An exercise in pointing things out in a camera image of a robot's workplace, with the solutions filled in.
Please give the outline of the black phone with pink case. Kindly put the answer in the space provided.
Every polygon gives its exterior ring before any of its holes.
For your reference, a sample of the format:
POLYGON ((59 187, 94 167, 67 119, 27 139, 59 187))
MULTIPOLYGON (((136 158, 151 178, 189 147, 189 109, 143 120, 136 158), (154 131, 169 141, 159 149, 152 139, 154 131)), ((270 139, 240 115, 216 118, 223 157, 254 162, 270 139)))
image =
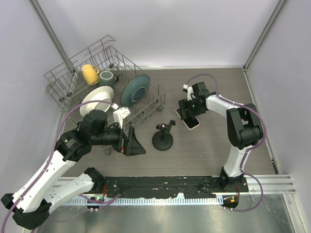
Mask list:
MULTIPOLYGON (((176 114, 180 117, 181 119, 181 111, 180 108, 177 108, 175 110, 176 114)), ((200 121, 194 116, 194 117, 188 117, 184 120, 181 119, 181 121, 184 123, 184 125, 189 129, 193 130, 197 128, 200 125, 200 121)))

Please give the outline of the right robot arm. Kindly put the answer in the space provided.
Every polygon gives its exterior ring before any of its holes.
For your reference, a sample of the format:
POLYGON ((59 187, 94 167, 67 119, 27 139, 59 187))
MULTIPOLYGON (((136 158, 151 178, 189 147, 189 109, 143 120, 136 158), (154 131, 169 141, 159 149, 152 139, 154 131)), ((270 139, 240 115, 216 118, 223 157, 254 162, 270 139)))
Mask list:
POLYGON ((187 97, 178 102, 176 110, 188 125, 196 117, 214 111, 226 118, 227 136, 231 143, 228 160, 221 169, 219 185, 226 192, 232 191, 243 179, 243 164, 252 147, 264 136, 264 130, 253 104, 240 104, 209 92, 204 82, 192 86, 184 84, 187 97))

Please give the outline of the black phone stand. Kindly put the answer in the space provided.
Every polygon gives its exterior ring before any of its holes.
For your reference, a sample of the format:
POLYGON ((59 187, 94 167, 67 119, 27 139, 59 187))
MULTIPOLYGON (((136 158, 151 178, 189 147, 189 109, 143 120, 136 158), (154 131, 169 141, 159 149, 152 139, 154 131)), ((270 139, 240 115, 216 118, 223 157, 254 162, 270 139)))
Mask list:
POLYGON ((161 123, 156 126, 158 132, 152 137, 152 144, 159 151, 169 150, 173 145, 173 136, 170 133, 171 127, 175 126, 175 120, 170 120, 168 124, 161 123))

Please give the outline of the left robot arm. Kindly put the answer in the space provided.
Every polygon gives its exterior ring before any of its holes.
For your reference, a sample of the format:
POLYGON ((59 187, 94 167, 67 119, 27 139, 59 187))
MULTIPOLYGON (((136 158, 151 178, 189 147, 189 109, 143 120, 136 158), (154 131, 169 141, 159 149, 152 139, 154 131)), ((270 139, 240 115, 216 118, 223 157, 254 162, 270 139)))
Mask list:
POLYGON ((100 193, 105 185, 104 176, 95 168, 87 168, 78 178, 57 189, 56 181, 93 146, 112 146, 126 156, 145 154, 138 142, 135 128, 123 131, 123 120, 130 115, 127 107, 113 112, 114 123, 107 124, 107 113, 92 110, 83 117, 77 127, 58 136, 47 161, 34 176, 17 192, 5 194, 2 204, 9 210, 15 223, 25 229, 34 230, 43 224, 49 215, 69 199, 91 191, 100 193))

